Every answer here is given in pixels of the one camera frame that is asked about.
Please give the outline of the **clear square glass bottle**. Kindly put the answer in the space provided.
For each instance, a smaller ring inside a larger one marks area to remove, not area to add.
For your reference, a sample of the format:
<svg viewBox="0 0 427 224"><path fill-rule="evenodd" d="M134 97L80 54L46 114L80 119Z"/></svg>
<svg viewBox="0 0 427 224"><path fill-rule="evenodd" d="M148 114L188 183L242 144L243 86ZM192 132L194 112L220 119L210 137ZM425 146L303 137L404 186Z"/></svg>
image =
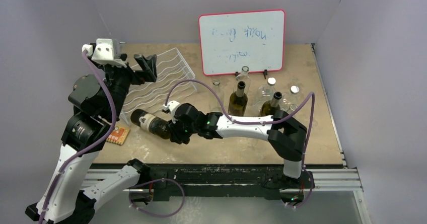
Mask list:
<svg viewBox="0 0 427 224"><path fill-rule="evenodd" d="M220 80L214 79L212 80L212 84L210 87L215 92L215 94L212 94L209 97L209 111L222 112L221 104L218 101L217 97L221 102L224 101L223 84L221 83Z"/></svg>

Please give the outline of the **dark bottle brown label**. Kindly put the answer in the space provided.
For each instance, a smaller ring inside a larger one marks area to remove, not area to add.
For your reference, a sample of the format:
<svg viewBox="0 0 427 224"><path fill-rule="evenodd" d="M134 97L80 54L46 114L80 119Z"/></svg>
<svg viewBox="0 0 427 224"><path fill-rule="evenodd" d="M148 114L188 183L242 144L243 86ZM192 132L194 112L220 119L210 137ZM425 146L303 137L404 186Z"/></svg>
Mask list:
<svg viewBox="0 0 427 224"><path fill-rule="evenodd" d="M228 114L232 116L244 116L248 96L245 93L246 84L244 81L239 81L237 83L236 90L230 95L229 105L228 105Z"/></svg>

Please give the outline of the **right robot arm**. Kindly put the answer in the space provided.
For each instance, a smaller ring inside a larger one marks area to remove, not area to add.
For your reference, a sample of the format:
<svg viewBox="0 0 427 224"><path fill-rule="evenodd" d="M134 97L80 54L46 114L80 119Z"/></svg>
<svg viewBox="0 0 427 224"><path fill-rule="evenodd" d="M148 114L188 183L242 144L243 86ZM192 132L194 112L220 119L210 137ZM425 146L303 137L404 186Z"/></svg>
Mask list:
<svg viewBox="0 0 427 224"><path fill-rule="evenodd" d="M245 137L270 143L283 159L283 182L289 187L301 183L303 154L308 129L285 111L261 117L227 117L221 112L204 114L189 103L170 101L163 112L171 115L170 140L188 144L194 134L205 139Z"/></svg>

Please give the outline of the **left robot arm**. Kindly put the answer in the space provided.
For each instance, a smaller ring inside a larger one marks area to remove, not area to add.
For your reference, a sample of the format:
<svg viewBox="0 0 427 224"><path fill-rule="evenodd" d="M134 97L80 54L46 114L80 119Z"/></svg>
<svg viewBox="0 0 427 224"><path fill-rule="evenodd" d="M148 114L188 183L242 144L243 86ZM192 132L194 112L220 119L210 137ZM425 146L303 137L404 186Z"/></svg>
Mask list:
<svg viewBox="0 0 427 224"><path fill-rule="evenodd" d="M25 214L39 223L89 223L95 212L129 187L145 188L150 168L133 159L114 176L89 188L82 183L94 159L113 131L131 85L155 82L157 56L135 54L140 66L133 70L86 61L93 73L80 77L68 100L74 106L61 137L60 156L41 200L29 205Z"/></svg>

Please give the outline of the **dark bottle white label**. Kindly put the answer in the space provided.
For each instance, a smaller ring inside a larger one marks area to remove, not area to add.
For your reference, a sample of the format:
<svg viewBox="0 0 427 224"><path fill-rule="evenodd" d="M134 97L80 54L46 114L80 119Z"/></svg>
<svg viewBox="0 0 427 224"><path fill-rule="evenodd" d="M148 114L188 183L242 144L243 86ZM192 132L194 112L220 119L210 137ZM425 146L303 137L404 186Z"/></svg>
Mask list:
<svg viewBox="0 0 427 224"><path fill-rule="evenodd" d="M134 110L130 119L134 125L162 139L170 139L171 137L168 122L143 109Z"/></svg>

